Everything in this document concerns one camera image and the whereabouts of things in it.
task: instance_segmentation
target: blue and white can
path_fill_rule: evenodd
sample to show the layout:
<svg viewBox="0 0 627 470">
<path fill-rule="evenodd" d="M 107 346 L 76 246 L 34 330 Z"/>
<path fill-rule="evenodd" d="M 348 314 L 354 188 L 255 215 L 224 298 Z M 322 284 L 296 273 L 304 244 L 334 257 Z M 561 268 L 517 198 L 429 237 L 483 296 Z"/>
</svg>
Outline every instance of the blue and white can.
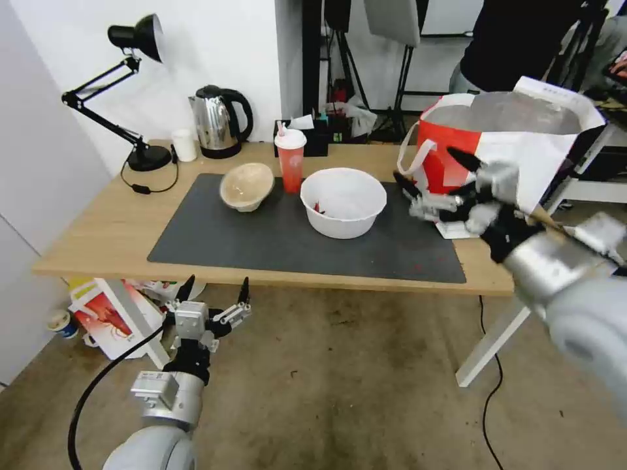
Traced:
<svg viewBox="0 0 627 470">
<path fill-rule="evenodd" d="M 65 310 L 55 310 L 51 312 L 48 319 L 48 329 L 65 339 L 73 338 L 78 332 L 76 323 L 72 321 L 70 313 Z"/>
</svg>

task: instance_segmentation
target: electric kettle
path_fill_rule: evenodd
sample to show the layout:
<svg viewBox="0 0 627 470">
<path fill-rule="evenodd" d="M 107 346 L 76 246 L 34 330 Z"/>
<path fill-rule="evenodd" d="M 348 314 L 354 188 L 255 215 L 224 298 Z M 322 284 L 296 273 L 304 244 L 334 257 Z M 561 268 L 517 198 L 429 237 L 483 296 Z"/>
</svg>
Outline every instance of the electric kettle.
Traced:
<svg viewBox="0 0 627 470">
<path fill-rule="evenodd" d="M 240 131 L 240 124 L 233 108 L 233 102 L 242 105 L 246 114 L 246 128 Z M 237 90 L 207 85 L 196 95 L 189 97 L 194 112 L 201 153 L 208 158 L 232 157 L 242 149 L 253 130 L 253 112 L 248 100 Z"/>
</svg>

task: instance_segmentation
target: red drink cup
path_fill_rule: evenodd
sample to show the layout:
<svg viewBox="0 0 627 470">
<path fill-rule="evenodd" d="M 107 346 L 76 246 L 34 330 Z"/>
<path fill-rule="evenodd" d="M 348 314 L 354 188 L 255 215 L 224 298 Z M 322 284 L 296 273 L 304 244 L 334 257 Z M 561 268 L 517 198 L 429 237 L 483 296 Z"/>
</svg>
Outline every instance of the red drink cup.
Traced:
<svg viewBox="0 0 627 470">
<path fill-rule="evenodd" d="M 286 129 L 285 135 L 276 135 L 274 143 L 279 153 L 283 189 L 286 193 L 298 193 L 302 181 L 302 157 L 307 138 L 297 129 Z"/>
</svg>

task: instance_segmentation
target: lamp base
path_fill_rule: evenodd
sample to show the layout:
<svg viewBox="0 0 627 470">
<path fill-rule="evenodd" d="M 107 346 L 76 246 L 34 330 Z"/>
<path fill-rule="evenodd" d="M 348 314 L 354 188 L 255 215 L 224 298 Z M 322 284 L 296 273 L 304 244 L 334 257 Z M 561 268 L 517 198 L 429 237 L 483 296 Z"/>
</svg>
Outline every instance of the lamp base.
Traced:
<svg viewBox="0 0 627 470">
<path fill-rule="evenodd" d="M 129 155 L 129 168 L 134 171 L 147 172 L 163 168 L 171 161 L 172 155 L 165 147 L 138 147 Z"/>
</svg>

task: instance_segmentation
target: concrete floor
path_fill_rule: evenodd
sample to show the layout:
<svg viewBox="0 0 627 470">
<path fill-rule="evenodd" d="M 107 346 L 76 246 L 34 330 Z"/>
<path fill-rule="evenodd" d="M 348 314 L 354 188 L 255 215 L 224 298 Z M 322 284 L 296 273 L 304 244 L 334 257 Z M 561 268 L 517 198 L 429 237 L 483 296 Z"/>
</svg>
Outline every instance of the concrete floor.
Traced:
<svg viewBox="0 0 627 470">
<path fill-rule="evenodd" d="M 460 389 L 481 337 L 476 297 L 255 287 L 254 316 L 213 357 L 194 441 L 201 469 L 496 469 L 481 436 L 494 364 Z M 211 306 L 236 298 L 210 287 Z M 487 299 L 489 324 L 506 299 Z M 605 390 L 567 363 L 532 317 L 501 354 L 488 433 L 507 470 L 624 469 L 627 431 Z M 55 339 L 0 394 L 0 468 L 66 469 L 69 419 L 105 364 Z M 140 427 L 125 361 L 84 410 L 85 469 Z"/>
</svg>

